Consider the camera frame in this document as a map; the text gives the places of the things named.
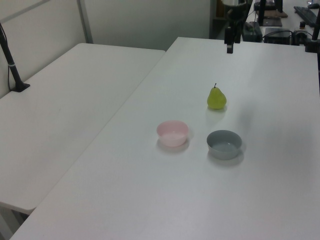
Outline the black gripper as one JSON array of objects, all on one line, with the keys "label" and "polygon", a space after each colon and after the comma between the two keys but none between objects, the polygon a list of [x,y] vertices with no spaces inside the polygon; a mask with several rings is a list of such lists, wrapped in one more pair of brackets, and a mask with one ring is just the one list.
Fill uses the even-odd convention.
[{"label": "black gripper", "polygon": [[[247,4],[226,5],[226,19],[229,26],[224,31],[224,43],[228,54],[233,53],[233,45],[241,42],[242,24],[247,18]],[[235,27],[235,36],[233,38],[233,29]]]}]

